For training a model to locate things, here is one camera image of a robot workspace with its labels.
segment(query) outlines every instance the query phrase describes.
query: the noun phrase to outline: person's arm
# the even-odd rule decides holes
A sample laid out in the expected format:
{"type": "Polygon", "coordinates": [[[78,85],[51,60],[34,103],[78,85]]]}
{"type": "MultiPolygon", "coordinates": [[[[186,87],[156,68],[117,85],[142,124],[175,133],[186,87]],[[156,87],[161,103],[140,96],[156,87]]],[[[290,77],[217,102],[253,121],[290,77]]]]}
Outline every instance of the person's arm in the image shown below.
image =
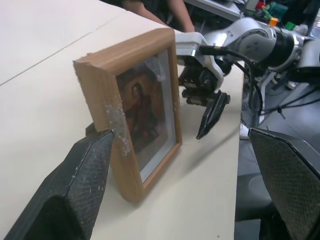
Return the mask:
{"type": "Polygon", "coordinates": [[[166,0],[168,3],[168,7],[173,13],[173,15],[177,18],[179,23],[181,23],[184,32],[195,32],[195,26],[193,25],[186,5],[183,0],[166,0]]]}
{"type": "Polygon", "coordinates": [[[153,15],[150,11],[145,8],[145,5],[139,0],[124,0],[122,2],[124,9],[140,15],[146,19],[152,20],[162,25],[166,25],[163,21],[153,15]]]}

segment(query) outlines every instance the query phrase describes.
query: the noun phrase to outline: floor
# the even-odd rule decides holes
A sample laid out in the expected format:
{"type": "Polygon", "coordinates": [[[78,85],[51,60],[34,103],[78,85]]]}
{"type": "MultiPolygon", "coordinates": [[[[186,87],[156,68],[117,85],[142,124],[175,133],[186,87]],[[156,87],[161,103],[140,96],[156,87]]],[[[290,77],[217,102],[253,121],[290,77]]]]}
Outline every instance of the floor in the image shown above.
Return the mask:
{"type": "MultiPolygon", "coordinates": [[[[287,103],[311,89],[306,83],[301,83],[294,90],[278,89],[280,94],[271,96],[275,92],[271,91],[273,83],[267,86],[266,108],[276,107],[280,103],[287,103]]],[[[315,92],[306,98],[297,101],[295,104],[302,104],[313,101],[320,97],[320,92],[315,92]]],[[[317,151],[320,152],[320,102],[302,107],[288,108],[283,110],[285,119],[277,112],[272,113],[259,126],[263,129],[284,133],[299,139],[307,141],[317,151]]],[[[250,118],[246,110],[242,111],[243,118],[250,118]]],[[[240,141],[238,157],[238,175],[258,173],[259,167],[257,160],[249,141],[240,141]]],[[[235,224],[235,240],[258,240],[259,239],[260,220],[244,221],[235,224]]]]}

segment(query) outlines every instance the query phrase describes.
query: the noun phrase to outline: glass pane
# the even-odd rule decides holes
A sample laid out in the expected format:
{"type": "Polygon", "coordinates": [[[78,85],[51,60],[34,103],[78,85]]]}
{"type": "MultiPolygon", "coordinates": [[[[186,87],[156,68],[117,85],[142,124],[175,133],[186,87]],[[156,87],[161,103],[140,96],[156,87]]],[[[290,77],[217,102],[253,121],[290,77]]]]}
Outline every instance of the glass pane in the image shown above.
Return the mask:
{"type": "Polygon", "coordinates": [[[143,182],[176,143],[168,61],[164,50],[116,78],[143,182]]]}

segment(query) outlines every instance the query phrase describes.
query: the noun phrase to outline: wooden picture frame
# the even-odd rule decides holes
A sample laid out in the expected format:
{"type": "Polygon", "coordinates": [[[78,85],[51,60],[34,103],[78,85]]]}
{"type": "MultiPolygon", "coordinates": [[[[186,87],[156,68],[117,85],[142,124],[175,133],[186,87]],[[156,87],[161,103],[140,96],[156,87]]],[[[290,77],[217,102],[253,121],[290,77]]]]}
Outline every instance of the wooden picture frame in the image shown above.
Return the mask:
{"type": "Polygon", "coordinates": [[[139,202],[182,144],[175,33],[152,30],[80,58],[74,69],[95,129],[114,130],[110,164],[120,193],[139,202]]]}

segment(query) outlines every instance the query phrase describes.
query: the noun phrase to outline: framed picture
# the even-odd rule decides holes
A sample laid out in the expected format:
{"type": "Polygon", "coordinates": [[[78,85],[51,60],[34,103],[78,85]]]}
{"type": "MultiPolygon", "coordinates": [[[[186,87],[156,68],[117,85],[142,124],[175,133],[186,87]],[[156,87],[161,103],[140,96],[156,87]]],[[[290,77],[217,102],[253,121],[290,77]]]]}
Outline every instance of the framed picture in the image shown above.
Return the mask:
{"type": "Polygon", "coordinates": [[[182,144],[175,34],[160,28],[74,62],[94,127],[114,130],[111,168],[140,201],[182,144]]]}

